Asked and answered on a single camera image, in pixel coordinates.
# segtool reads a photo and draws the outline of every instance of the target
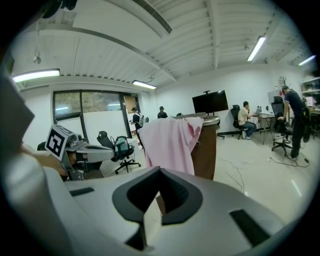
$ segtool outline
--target pink cloth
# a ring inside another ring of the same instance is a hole
[[[200,136],[203,119],[159,118],[140,129],[149,167],[160,166],[195,175],[191,152]]]

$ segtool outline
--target shelf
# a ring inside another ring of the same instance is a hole
[[[320,77],[312,78],[312,79],[303,81],[302,83],[305,84],[305,83],[312,82],[312,81],[315,81],[315,80],[318,80],[318,79],[320,79]]]
[[[309,93],[315,93],[315,92],[320,92],[320,89],[316,89],[316,90],[306,90],[306,91],[302,91],[302,94],[309,94]]]

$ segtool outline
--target man standing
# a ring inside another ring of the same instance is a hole
[[[245,140],[249,141],[249,140],[251,140],[251,134],[257,130],[257,126],[253,122],[247,121],[247,118],[251,118],[254,115],[254,113],[249,114],[248,110],[250,110],[249,109],[249,102],[245,101],[243,103],[243,108],[241,108],[238,113],[238,122],[239,122],[239,126],[241,126],[241,128],[247,129],[246,131],[242,132],[242,135]]]
[[[158,113],[158,119],[159,118],[167,118],[168,115],[166,112],[164,112],[165,108],[163,106],[161,106],[159,109],[160,109],[160,112]]]
[[[290,107],[294,114],[294,119],[292,131],[292,150],[289,158],[293,161],[296,161],[299,155],[301,139],[304,134],[304,125],[302,123],[301,114],[305,106],[301,101],[298,93],[296,93],[292,89],[289,89],[288,86],[283,86],[282,92],[284,94],[284,112],[283,116],[279,117],[278,120],[286,120],[290,104]]]
[[[143,116],[143,114],[138,112],[138,109],[136,107],[133,107],[131,110],[134,113],[131,124],[135,126],[136,135],[138,136],[138,139],[140,141],[140,145],[142,146],[142,148],[144,148],[144,145],[142,144],[142,141],[140,139],[140,135],[138,132],[138,130],[141,129],[142,126],[144,125],[144,116]]]

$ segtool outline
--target white ceiling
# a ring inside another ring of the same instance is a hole
[[[297,65],[311,55],[290,18],[267,0],[148,2],[171,26],[170,35],[160,37],[151,24],[108,1],[78,0],[73,11],[39,20],[39,36],[33,24],[16,39],[13,74],[59,68],[62,76],[106,84],[153,76],[152,84],[161,87],[185,74],[247,64],[259,36],[267,40],[253,65],[270,59]],[[32,61],[37,41],[40,64]]]

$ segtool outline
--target television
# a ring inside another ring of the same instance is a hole
[[[196,113],[214,113],[228,110],[228,102],[224,90],[193,97],[192,100]]]

